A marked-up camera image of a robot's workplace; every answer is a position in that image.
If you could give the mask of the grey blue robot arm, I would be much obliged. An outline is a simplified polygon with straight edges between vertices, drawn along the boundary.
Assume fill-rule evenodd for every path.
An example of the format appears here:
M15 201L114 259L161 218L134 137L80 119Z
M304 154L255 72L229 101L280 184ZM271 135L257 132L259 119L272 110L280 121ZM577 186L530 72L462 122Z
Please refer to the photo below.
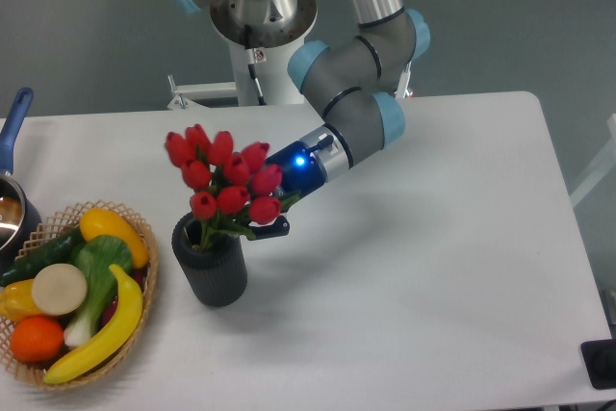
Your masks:
M178 2L188 12L207 10L228 41L242 104L307 102L322 119L275 154L260 144L235 154L229 136L205 141L195 130L172 138L171 159L188 176L206 239L285 234L293 204L404 132L398 100L430 33L402 0L351 0L359 32L337 49L306 39L316 0Z

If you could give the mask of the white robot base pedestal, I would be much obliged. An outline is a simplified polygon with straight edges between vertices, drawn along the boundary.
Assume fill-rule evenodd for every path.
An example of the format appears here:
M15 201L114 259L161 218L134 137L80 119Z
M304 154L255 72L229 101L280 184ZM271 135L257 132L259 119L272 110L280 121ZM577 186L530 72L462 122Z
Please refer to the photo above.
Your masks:
M313 29L316 0L221 0L210 7L227 42L241 106L301 104L287 66Z

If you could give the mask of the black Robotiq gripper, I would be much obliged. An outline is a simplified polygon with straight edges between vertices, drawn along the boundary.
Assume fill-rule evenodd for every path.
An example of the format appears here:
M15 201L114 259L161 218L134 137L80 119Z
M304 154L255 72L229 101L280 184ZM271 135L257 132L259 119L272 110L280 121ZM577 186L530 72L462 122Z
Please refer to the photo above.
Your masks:
M302 141L294 141L266 159L266 166L276 165L282 170L282 180L274 189L273 196L282 200L301 200L325 183L320 165L311 155L310 148ZM287 236L290 224L284 216L277 217L268 225L250 225L253 240Z

